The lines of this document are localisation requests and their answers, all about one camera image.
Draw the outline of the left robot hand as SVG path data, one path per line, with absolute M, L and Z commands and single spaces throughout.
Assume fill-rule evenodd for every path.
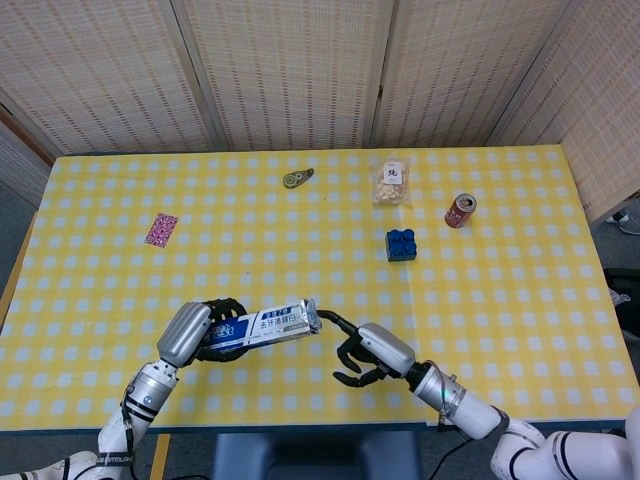
M 214 350 L 204 338 L 222 320 L 246 313 L 244 306 L 233 298 L 185 303 L 157 342 L 160 358 L 176 368 L 184 368 L 194 360 L 224 363 L 239 359 L 248 352 L 248 347 Z

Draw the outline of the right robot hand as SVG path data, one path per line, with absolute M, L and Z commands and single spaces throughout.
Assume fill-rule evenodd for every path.
M 346 336 L 336 349 L 344 367 L 356 377 L 334 371 L 333 377 L 350 388 L 363 388 L 377 381 L 404 378 L 416 363 L 414 350 L 389 330 L 376 323 L 356 326 L 330 310 L 318 310 L 320 318 L 329 320 Z

